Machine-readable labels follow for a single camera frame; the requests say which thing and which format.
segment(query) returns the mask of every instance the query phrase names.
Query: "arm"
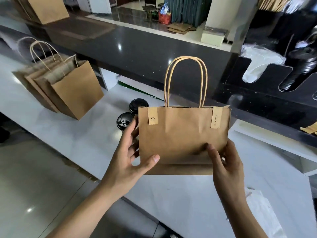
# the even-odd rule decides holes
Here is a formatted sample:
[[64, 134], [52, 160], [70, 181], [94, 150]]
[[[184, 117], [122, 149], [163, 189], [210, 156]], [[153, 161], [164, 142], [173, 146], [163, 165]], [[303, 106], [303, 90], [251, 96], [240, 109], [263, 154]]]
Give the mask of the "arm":
[[243, 164], [235, 144], [228, 140], [224, 163], [211, 144], [207, 145], [207, 151], [214, 167], [215, 188], [236, 238], [268, 238], [247, 204]]
[[138, 166], [131, 164], [139, 156], [139, 143], [132, 144], [139, 134], [137, 122], [136, 116], [125, 129], [101, 183], [47, 238], [88, 238], [109, 207], [158, 162], [154, 155]]

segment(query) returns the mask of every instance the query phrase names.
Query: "black counter ledge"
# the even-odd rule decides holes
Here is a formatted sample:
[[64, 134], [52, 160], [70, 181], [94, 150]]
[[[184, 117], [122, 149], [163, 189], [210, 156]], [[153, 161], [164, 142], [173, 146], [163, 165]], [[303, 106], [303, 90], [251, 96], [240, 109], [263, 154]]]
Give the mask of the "black counter ledge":
[[[80, 59], [160, 90], [174, 58], [199, 57], [208, 69], [206, 106], [230, 104], [235, 118], [317, 147], [317, 136], [299, 130], [316, 121], [317, 108], [225, 84], [238, 58], [236, 53], [73, 15], [43, 26], [21, 19], [10, 4], [6, 5], [0, 7], [0, 31], [32, 34], [59, 50], [76, 53]], [[87, 22], [100, 25], [101, 31], [92, 37], [94, 31], [83, 28], [89, 27]], [[198, 103], [200, 68], [193, 60], [176, 66], [171, 93]]]

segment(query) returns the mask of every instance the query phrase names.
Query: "white marble counter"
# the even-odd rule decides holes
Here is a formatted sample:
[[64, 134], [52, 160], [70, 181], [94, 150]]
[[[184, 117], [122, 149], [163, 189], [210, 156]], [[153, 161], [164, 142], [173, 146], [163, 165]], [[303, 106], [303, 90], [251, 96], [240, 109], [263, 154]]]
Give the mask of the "white marble counter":
[[[42, 107], [11, 73], [22, 66], [0, 55], [0, 112], [99, 179], [121, 136], [116, 119], [128, 112], [129, 102], [144, 98], [150, 106], [163, 104], [116, 85], [77, 121]], [[277, 148], [235, 131], [229, 137], [244, 162], [246, 186], [268, 198], [287, 237], [317, 237], [308, 177]], [[143, 176], [126, 197], [186, 238], [234, 237], [212, 176]]]

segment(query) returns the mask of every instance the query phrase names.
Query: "hand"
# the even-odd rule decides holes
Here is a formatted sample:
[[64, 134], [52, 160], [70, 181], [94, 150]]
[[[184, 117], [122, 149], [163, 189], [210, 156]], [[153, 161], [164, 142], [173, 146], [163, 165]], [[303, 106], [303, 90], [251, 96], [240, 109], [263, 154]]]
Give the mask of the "hand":
[[139, 142], [132, 144], [139, 134], [138, 116], [126, 127], [109, 167], [101, 180], [101, 186], [110, 189], [115, 199], [124, 196], [137, 181], [158, 162], [159, 155], [150, 156], [145, 162], [133, 166], [131, 162], [139, 156]]
[[213, 180], [220, 200], [227, 205], [246, 204], [243, 164], [235, 144], [228, 139], [224, 151], [225, 162], [212, 144], [207, 152], [213, 163]]

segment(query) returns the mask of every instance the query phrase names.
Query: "left hand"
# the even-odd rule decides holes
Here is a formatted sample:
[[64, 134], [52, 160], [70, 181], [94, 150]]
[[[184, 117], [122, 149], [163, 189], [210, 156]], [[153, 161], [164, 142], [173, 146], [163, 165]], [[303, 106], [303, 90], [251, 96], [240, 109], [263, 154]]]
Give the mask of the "left hand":
[[116, 199], [124, 196], [147, 171], [159, 161], [159, 155], [152, 155], [138, 166], [132, 161], [139, 156], [139, 142], [132, 142], [139, 134], [138, 116], [126, 127], [119, 145], [113, 154], [109, 167], [101, 180], [100, 186], [110, 189]]

